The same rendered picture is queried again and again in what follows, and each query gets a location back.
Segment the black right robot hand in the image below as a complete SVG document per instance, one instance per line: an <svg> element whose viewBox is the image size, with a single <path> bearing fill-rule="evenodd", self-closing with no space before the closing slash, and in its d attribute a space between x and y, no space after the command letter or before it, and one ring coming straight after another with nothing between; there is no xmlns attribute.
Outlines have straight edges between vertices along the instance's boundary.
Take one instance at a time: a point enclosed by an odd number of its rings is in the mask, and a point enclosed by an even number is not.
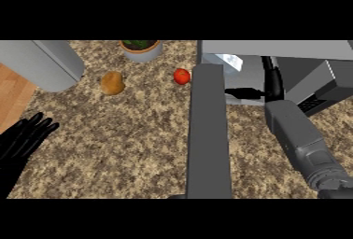
<svg viewBox="0 0 353 239"><path fill-rule="evenodd" d="M264 88L255 90L254 88L233 88L226 89L224 93L245 100L258 100L264 97L264 102L272 102L284 99L284 87L281 69L273 65L272 58L261 56L261 65L264 71Z"/></svg>

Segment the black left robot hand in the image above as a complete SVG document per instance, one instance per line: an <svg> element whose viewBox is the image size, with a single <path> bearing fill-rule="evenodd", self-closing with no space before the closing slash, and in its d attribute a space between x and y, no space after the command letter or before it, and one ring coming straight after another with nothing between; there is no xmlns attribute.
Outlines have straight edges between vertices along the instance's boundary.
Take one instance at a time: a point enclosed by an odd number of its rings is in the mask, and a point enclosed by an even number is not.
<svg viewBox="0 0 353 239"><path fill-rule="evenodd" d="M10 191L30 161L50 133L59 128L52 118L38 112L30 119L21 119L0 134L0 199Z"/></svg>

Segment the grey microwave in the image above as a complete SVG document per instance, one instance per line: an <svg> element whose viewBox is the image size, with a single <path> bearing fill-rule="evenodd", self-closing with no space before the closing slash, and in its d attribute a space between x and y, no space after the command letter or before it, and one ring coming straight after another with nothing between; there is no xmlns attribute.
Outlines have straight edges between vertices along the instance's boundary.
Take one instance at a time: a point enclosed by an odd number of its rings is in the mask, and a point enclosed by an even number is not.
<svg viewBox="0 0 353 239"><path fill-rule="evenodd" d="M285 99L307 116L353 96L353 41L198 41L198 62L223 66L227 88L264 89L263 56L281 69Z"/></svg>

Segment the red tomato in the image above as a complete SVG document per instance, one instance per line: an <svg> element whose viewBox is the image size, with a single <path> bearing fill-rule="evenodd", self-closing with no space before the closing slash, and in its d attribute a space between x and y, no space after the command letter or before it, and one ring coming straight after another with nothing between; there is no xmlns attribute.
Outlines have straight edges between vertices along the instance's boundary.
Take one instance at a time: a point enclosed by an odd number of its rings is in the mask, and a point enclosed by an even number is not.
<svg viewBox="0 0 353 239"><path fill-rule="evenodd" d="M189 81L190 81L189 72L183 68L179 68L174 72L174 82L179 85L185 85Z"/></svg>

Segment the brown potato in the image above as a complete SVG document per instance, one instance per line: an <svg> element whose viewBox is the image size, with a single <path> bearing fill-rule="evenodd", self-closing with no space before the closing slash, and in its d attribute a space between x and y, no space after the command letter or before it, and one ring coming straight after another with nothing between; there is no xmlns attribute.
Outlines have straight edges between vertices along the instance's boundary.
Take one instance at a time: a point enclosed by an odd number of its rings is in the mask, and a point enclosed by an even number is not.
<svg viewBox="0 0 353 239"><path fill-rule="evenodd" d="M120 72L108 72L100 79L100 90L106 95L117 95L124 91L126 84Z"/></svg>

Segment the grey plant pot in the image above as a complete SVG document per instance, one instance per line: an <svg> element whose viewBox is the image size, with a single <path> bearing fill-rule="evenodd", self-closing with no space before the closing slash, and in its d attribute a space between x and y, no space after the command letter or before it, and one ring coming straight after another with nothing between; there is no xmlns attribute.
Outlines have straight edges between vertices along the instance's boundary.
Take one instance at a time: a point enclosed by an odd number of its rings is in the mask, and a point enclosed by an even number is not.
<svg viewBox="0 0 353 239"><path fill-rule="evenodd" d="M123 45L123 40L118 41L118 44L123 48L126 57L136 63L146 63L149 62L162 51L162 43L159 40L155 41L155 44L143 50L130 50Z"/></svg>

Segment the green plant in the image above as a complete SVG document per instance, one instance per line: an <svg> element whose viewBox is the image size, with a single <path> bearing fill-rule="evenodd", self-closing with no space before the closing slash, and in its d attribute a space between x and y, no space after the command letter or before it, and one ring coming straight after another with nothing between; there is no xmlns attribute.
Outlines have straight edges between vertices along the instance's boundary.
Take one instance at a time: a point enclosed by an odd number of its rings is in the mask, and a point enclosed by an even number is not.
<svg viewBox="0 0 353 239"><path fill-rule="evenodd" d="M130 50L148 49L155 44L155 40L123 40L123 45Z"/></svg>

